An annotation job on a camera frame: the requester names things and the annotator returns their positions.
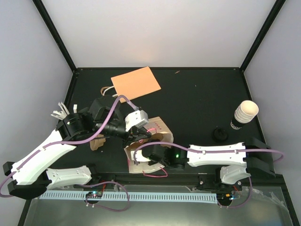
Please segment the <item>cream cakes paper bag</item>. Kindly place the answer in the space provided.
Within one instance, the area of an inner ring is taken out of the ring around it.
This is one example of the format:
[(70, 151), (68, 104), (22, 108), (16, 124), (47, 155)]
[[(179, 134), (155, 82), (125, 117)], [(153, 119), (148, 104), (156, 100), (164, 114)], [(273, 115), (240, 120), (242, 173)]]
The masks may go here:
[[(173, 143), (174, 141), (171, 130), (159, 116), (149, 119), (149, 123), (144, 128), (152, 133), (151, 138), (133, 142), (124, 148), (127, 156), (128, 172), (130, 174), (149, 175), (162, 170), (165, 167), (165, 151), (171, 147), (171, 145), (163, 143)], [(154, 142), (162, 142), (162, 144), (150, 145)], [(141, 149), (143, 156), (148, 158), (149, 161), (136, 165), (135, 154)]]

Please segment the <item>brown pulp cup carriers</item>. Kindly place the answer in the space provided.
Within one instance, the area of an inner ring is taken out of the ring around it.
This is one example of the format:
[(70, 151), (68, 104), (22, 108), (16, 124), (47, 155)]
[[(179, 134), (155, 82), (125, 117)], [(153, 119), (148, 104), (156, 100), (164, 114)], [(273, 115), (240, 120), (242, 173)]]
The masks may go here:
[(97, 136), (97, 137), (95, 137), (93, 140), (91, 140), (89, 142), (90, 149), (92, 151), (96, 151), (99, 147), (102, 147), (105, 142), (106, 142), (106, 138), (105, 137)]

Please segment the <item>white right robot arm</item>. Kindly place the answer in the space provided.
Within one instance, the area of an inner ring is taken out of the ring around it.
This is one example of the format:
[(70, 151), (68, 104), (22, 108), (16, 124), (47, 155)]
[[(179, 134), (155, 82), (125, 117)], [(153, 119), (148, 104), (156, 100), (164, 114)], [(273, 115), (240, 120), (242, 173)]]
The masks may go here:
[(265, 143), (253, 137), (231, 145), (191, 145), (187, 150), (176, 145), (162, 145), (159, 140), (153, 140), (133, 157), (139, 162), (147, 162), (150, 166), (158, 163), (175, 171), (182, 171), (186, 166), (217, 166), (214, 185), (224, 190), (229, 185), (251, 176), (274, 178), (273, 158), (268, 150)]

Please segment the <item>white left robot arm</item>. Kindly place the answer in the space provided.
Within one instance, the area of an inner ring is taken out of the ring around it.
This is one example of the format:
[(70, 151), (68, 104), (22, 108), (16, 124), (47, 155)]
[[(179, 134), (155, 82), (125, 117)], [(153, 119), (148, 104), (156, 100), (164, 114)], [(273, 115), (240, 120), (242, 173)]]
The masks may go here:
[(144, 126), (149, 122), (145, 111), (135, 106), (126, 96), (105, 95), (80, 111), (68, 111), (60, 102), (60, 111), (52, 116), (59, 120), (51, 134), (30, 154), (18, 162), (6, 162), (3, 171), (8, 180), (8, 194), (2, 198), (18, 197), (30, 200), (47, 190), (69, 185), (98, 187), (101, 176), (91, 166), (72, 169), (52, 169), (50, 166), (77, 146), (95, 141), (98, 135), (122, 139), (127, 146), (151, 137)]

